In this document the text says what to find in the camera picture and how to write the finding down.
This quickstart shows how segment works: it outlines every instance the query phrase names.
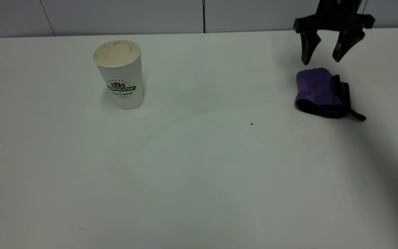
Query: table surface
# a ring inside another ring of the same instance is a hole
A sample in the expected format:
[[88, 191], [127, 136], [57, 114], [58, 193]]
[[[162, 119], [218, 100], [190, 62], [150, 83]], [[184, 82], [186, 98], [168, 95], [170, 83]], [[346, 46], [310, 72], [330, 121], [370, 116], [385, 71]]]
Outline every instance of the table surface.
[[[398, 248], [398, 29], [308, 66], [293, 31], [0, 38], [0, 249]], [[142, 47], [144, 103], [95, 64]], [[368, 117], [294, 107], [325, 67]]]

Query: black robotic arm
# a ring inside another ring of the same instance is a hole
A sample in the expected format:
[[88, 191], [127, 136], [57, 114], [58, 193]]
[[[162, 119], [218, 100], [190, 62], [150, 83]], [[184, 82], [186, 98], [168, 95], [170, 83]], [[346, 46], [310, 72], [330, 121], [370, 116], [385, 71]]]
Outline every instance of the black robotic arm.
[[339, 31], [333, 58], [339, 62], [348, 50], [365, 37], [363, 28], [372, 28], [374, 17], [357, 14], [362, 0], [320, 0], [315, 15], [294, 21], [294, 30], [302, 40], [302, 62], [310, 62], [317, 44], [321, 41], [317, 30]]

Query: folded towel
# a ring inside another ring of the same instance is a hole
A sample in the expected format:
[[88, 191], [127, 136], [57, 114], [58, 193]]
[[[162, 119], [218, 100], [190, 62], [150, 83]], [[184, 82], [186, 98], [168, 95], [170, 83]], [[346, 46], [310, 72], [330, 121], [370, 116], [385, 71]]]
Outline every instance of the folded towel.
[[351, 109], [348, 83], [340, 82], [325, 68], [297, 73], [296, 106], [304, 112], [326, 118], [341, 118], [348, 113], [364, 121], [366, 117]]

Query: cup rim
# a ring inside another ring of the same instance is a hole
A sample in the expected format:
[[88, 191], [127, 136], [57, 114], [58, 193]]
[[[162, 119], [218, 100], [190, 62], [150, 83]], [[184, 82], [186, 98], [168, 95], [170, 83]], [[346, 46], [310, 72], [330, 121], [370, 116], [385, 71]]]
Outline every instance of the cup rim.
[[[132, 60], [131, 62], [126, 63], [126, 64], [122, 64], [122, 65], [119, 65], [119, 66], [106, 66], [106, 65], [102, 65], [102, 64], [96, 62], [96, 61], [95, 61], [95, 58], [94, 58], [94, 55], [95, 55], [96, 50], [98, 50], [98, 48], [100, 48], [101, 46], [103, 46], [103, 45], [105, 45], [105, 44], [107, 44], [107, 43], [114, 42], [114, 41], [126, 41], [126, 42], [130, 42], [130, 43], [135, 44], [135, 45], [139, 48], [139, 54], [138, 54], [138, 55], [136, 56], [136, 58], [134, 58], [134, 60]], [[134, 63], [139, 57], [141, 57], [141, 54], [142, 54], [142, 48], [139, 47], [139, 45], [136, 44], [135, 42], [130, 41], [130, 40], [118, 39], [118, 40], [107, 41], [106, 43], [103, 43], [103, 44], [99, 45], [98, 47], [96, 47], [96, 49], [93, 51], [93, 54], [92, 54], [92, 60], [93, 60], [93, 62], [94, 62], [96, 65], [101, 66], [101, 67], [104, 67], [104, 68], [118, 68], [118, 67], [128, 66], [128, 65]]]

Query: paper cup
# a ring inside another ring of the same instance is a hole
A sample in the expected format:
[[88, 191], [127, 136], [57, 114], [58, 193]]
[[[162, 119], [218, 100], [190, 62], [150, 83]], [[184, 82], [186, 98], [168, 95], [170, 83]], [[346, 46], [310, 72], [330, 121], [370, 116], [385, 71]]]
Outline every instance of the paper cup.
[[93, 61], [121, 109], [134, 109], [144, 101], [141, 48], [132, 41], [115, 40], [99, 46]]

